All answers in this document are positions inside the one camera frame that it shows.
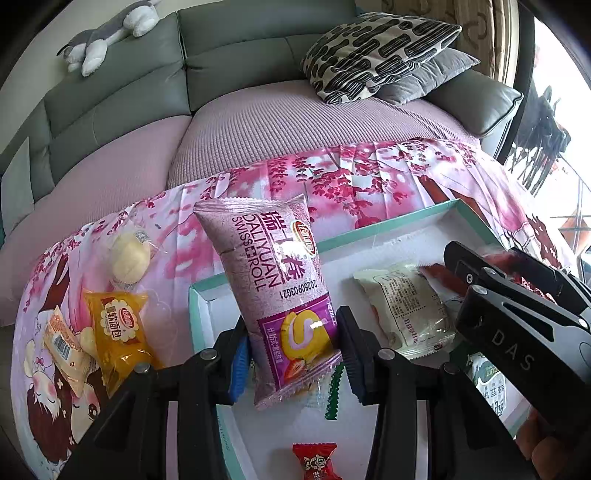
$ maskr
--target husky plush toy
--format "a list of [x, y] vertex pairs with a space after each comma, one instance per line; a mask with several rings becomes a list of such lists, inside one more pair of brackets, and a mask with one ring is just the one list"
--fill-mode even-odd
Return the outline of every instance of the husky plush toy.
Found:
[[142, 0], [124, 8], [121, 12], [94, 30], [84, 30], [76, 35], [57, 53], [63, 54], [68, 72], [82, 70], [88, 77], [103, 63], [107, 48], [132, 34], [141, 37], [152, 30], [160, 18], [154, 5], [160, 0]]

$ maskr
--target curtain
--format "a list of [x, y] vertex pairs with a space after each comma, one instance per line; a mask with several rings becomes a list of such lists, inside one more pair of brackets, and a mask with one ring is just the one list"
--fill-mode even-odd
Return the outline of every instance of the curtain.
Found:
[[506, 0], [382, 0], [382, 9], [461, 25], [462, 33], [452, 46], [480, 60], [475, 70], [506, 81], [511, 21]]

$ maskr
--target pink cherry blossom blanket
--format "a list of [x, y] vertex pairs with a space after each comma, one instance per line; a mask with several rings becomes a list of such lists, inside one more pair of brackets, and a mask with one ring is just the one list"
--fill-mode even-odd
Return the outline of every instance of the pink cherry blossom blanket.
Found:
[[289, 199], [305, 193], [317, 241], [460, 198], [501, 242], [554, 267], [574, 265], [534, 199], [474, 146], [449, 140], [338, 145], [234, 168], [180, 185], [80, 228], [39, 259], [22, 296], [12, 353], [12, 405], [22, 450], [40, 479], [54, 478], [106, 401], [100, 372], [80, 398], [43, 347], [47, 318], [59, 305], [74, 334], [91, 325], [82, 290], [105, 291], [102, 249], [130, 216], [155, 225], [166, 254], [154, 257], [138, 291], [150, 299], [142, 318], [163, 363], [192, 353], [188, 289], [222, 267], [193, 205], [221, 196]]

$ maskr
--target sofa armrest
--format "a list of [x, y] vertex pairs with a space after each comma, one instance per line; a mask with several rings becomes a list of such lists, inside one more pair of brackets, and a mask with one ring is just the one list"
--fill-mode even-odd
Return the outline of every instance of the sofa armrest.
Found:
[[439, 86], [426, 100], [453, 115], [472, 135], [484, 138], [505, 129], [523, 94], [487, 76], [467, 70]]

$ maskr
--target patterned pillow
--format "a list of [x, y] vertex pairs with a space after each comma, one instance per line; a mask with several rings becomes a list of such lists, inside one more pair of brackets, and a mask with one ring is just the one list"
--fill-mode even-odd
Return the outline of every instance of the patterned pillow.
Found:
[[409, 75], [461, 31], [423, 17], [367, 13], [320, 37], [302, 68], [326, 103], [353, 102]]

